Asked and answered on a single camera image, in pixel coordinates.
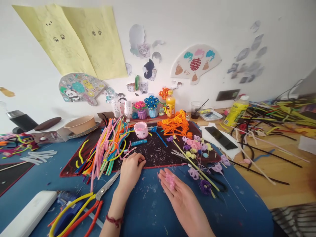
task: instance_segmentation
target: wooden table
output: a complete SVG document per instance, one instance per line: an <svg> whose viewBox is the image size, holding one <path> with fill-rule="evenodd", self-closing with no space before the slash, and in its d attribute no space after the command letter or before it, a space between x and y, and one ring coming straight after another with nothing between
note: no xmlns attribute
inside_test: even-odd
<svg viewBox="0 0 316 237"><path fill-rule="evenodd" d="M216 109L216 111L222 113L224 109ZM201 126L206 126L209 123L201 118L191 119L191 121L194 121ZM231 129L227 131L219 125L219 123L222 122L222 120L217 120L213 123L218 124L217 128L219 130L224 132L230 132ZM288 182L290 183L290 185L283 185L278 183L276 185L272 185L264 177L249 172L241 167L235 166L236 170L247 180L247 182L253 187L253 189L260 195L260 197L263 199L263 201L269 209L305 204L316 201L316 156L309 152L298 149L298 144L301 136L300 134L284 134L297 139L297 141L293 141L289 138L278 135L260 138L270 141L290 151L291 153L296 154L299 157L309 160L310 163L300 160L294 156L285 154L279 151L278 148L270 144L267 144L263 141L257 141L258 145L255 145L252 138L247 138L247 141L251 146L256 146L265 151L276 149L273 152L274 154L279 155L290 161L293 161L303 167L299 168L274 156L262 157L256 162L256 164L265 172L267 176L278 179L280 181ZM251 155L249 148L245 148L244 150L247 152L249 156ZM263 152L258 150L254 151L255 157L264 154ZM242 154L239 153L235 157L234 161L239 162L242 161L242 159Z"/></svg>

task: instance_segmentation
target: hand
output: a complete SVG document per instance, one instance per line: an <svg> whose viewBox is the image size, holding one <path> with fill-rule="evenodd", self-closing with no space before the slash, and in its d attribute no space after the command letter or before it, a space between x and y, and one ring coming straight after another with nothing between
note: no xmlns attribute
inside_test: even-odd
<svg viewBox="0 0 316 237"><path fill-rule="evenodd" d="M139 180L139 176L145 164L145 157L136 152L124 158L121 166L118 189L129 196Z"/></svg>
<svg viewBox="0 0 316 237"><path fill-rule="evenodd" d="M166 173L174 177L174 189L166 181ZM160 170L158 177L177 218L188 236L214 236L207 217L193 191L169 169Z"/></svg>

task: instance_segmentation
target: striped fabric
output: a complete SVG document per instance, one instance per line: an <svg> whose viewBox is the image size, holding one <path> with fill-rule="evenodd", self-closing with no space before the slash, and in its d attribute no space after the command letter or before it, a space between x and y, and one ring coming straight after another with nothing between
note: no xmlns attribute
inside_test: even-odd
<svg viewBox="0 0 316 237"><path fill-rule="evenodd" d="M316 237L316 202L276 208L271 213L289 237Z"/></svg>

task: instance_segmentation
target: yellow bottle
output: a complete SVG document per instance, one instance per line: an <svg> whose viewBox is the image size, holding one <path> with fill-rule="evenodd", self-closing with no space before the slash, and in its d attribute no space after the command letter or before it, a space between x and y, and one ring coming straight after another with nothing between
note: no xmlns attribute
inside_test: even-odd
<svg viewBox="0 0 316 237"><path fill-rule="evenodd" d="M224 120L226 126L234 126L237 123L238 119L244 114L249 106L248 99L249 96L243 95L238 101L233 103L228 116Z"/></svg>
<svg viewBox="0 0 316 237"><path fill-rule="evenodd" d="M169 119L172 119L174 118L175 116L175 110L174 110L174 107L175 107L175 98L173 97L173 91L172 90L169 90L168 91L168 96L166 98L166 105L167 105L167 117Z"/></svg>

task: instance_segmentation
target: brown lid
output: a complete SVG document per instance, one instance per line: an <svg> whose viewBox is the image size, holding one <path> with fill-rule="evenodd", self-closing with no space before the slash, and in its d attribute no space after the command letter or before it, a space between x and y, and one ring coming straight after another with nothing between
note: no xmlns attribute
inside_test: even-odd
<svg viewBox="0 0 316 237"><path fill-rule="evenodd" d="M50 120L45 121L44 123L41 123L37 127L34 128L35 131L42 131L51 128L52 126L59 123L61 120L61 117L51 118Z"/></svg>

